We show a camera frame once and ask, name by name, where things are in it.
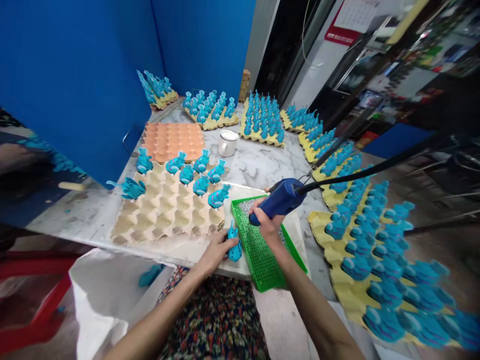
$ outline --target person's left hand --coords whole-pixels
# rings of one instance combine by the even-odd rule
[[[228,229],[220,230],[210,236],[210,244],[201,256],[200,260],[193,267],[206,279],[214,273],[224,259],[227,251],[239,243],[238,237],[227,239]]]

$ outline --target glitter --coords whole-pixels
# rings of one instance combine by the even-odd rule
[[[251,199],[251,200],[247,200],[247,201],[244,201],[244,202],[241,202],[241,203],[238,204],[238,207],[241,209],[243,214],[245,214],[247,216],[247,218],[249,216],[250,209],[252,208],[252,206],[255,203],[255,200],[256,199]],[[283,243],[283,246],[285,246],[286,249],[288,250],[288,252],[291,253],[290,248],[287,245],[287,241],[285,240],[284,232],[282,231],[281,228],[278,229],[278,236],[280,237],[280,240]]]

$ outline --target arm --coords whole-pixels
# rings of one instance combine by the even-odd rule
[[[140,320],[105,356],[105,360],[151,359],[160,351],[177,316],[197,290],[220,265],[225,253],[239,242],[228,239],[224,229],[211,237],[198,263],[161,303]]]
[[[289,254],[279,237],[280,224],[285,216],[272,220],[258,208],[265,198],[255,202],[250,210],[260,222],[260,233],[275,255],[285,276],[306,330],[315,344],[320,359],[364,359],[357,343],[329,305],[323,294]]]

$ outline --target orange egg tray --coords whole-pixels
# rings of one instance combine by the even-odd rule
[[[147,123],[142,146],[157,163],[176,158],[180,151],[186,153],[186,162],[189,163],[202,156],[205,141],[196,123]]]

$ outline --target blue partition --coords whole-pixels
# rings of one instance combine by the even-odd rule
[[[151,0],[166,75],[180,95],[193,89],[238,100],[255,0]]]
[[[0,106],[100,184],[116,181],[122,138],[151,114],[136,69],[164,75],[150,2],[2,1],[0,44]]]

